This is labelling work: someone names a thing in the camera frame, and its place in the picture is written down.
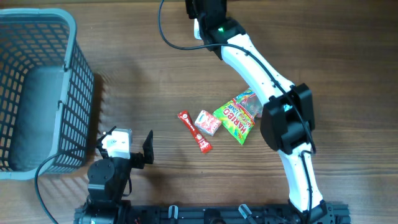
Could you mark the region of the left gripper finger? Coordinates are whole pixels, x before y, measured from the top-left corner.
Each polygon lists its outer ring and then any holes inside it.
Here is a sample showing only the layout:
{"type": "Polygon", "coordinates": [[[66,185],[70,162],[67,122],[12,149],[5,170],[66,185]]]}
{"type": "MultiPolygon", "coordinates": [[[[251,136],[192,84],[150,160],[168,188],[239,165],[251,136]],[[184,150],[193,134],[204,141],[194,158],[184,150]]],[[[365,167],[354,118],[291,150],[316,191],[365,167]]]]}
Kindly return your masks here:
{"type": "Polygon", "coordinates": [[[146,140],[142,145],[144,151],[144,163],[153,164],[154,162],[154,152],[153,152],[153,130],[150,130],[146,140]]]}
{"type": "Polygon", "coordinates": [[[102,147],[102,145],[103,145],[103,144],[102,144],[102,140],[103,140],[106,136],[110,135],[115,129],[116,129],[116,126],[113,126],[109,131],[104,132],[103,135],[96,141],[96,147],[97,147],[97,148],[102,147]]]}

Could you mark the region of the red stick sachet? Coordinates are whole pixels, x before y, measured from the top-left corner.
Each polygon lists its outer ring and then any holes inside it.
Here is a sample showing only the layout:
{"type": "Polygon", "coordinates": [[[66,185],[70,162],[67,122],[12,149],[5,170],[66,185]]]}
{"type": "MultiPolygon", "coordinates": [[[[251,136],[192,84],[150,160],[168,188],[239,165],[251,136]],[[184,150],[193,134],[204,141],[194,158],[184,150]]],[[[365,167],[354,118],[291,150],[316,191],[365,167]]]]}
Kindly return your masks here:
{"type": "Polygon", "coordinates": [[[199,145],[199,148],[202,153],[206,154],[207,152],[212,150],[212,145],[203,137],[203,135],[199,132],[199,130],[194,126],[194,123],[192,122],[192,119],[188,111],[186,110],[182,111],[177,116],[189,129],[193,138],[199,145]]]}

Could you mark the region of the small red candy box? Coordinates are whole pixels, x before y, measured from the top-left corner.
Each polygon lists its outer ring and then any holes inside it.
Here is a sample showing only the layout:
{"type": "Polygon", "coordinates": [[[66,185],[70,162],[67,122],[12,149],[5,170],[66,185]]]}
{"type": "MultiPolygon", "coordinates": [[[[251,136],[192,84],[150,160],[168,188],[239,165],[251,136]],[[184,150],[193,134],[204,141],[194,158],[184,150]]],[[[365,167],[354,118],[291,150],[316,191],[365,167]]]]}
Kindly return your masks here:
{"type": "Polygon", "coordinates": [[[221,126],[221,121],[211,113],[201,110],[194,125],[202,132],[213,136],[221,126]]]}

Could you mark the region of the green Haribo gummy bag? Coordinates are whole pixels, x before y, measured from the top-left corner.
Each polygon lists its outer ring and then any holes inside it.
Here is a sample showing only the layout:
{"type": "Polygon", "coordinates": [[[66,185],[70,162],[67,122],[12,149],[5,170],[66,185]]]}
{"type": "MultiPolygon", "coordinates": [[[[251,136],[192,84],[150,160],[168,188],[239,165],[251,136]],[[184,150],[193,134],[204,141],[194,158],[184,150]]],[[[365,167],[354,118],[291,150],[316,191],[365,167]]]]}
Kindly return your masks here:
{"type": "Polygon", "coordinates": [[[262,104],[255,92],[248,88],[213,112],[229,133],[243,145],[255,125],[255,117],[262,110],[262,104]]]}

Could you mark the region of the light blue tissue pack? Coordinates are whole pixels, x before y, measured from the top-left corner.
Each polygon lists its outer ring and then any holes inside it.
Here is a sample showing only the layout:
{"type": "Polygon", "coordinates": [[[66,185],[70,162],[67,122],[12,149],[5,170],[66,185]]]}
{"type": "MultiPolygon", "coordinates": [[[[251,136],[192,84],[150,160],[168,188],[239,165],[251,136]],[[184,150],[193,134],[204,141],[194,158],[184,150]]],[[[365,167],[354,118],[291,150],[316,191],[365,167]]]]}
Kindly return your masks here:
{"type": "Polygon", "coordinates": [[[292,109],[291,105],[284,105],[284,111],[288,111],[290,109],[292,109]]]}

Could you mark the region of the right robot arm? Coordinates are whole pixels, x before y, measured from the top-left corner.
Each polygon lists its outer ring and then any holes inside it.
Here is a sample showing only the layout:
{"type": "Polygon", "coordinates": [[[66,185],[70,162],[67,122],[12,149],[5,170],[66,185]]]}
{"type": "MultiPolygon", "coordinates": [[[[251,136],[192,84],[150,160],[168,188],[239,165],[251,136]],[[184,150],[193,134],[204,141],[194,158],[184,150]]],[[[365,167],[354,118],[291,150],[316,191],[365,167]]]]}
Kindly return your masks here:
{"type": "Polygon", "coordinates": [[[278,152],[289,185],[289,203],[305,223],[317,222],[327,211],[312,166],[316,152],[312,92],[294,85],[257,51],[242,25],[226,15],[227,2],[185,0],[187,14],[197,23],[205,48],[233,67],[262,104],[260,130],[278,152]]]}

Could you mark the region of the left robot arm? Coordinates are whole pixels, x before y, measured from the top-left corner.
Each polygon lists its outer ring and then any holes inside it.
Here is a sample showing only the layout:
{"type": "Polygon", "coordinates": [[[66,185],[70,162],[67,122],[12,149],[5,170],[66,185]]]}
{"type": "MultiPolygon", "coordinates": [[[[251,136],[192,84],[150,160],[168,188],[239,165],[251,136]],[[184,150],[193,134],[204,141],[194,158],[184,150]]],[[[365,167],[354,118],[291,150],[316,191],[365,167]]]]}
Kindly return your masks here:
{"type": "Polygon", "coordinates": [[[96,141],[102,159],[88,169],[88,196],[75,210],[75,224],[140,223],[140,214],[124,200],[125,188],[132,192],[132,169],[143,169],[154,162],[153,131],[144,141],[143,152],[131,152],[132,131],[112,127],[96,141]]]}

